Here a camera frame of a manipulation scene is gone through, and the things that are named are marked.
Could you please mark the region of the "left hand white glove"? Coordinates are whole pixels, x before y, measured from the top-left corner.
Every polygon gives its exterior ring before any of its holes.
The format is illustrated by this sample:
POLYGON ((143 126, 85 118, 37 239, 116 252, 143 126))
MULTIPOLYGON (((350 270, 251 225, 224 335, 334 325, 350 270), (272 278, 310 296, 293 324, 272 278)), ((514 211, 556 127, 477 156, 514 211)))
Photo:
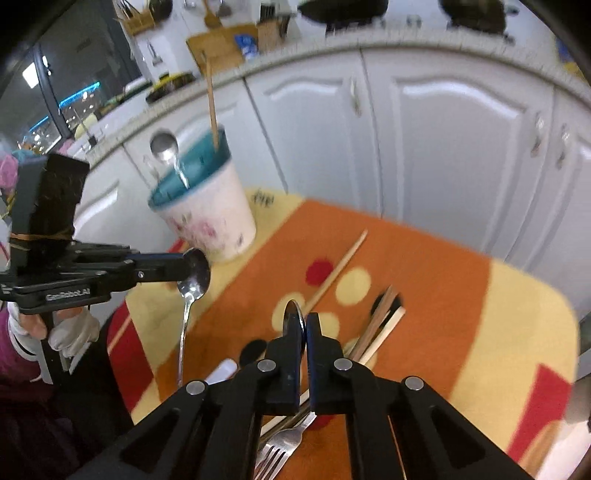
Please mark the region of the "left hand white glove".
POLYGON ((100 322, 87 307, 53 313, 54 326, 47 331, 39 315, 19 312, 7 302, 1 308, 1 380, 6 383, 43 381, 52 384, 44 358, 42 341, 60 355, 72 373, 90 345, 99 338, 100 322))

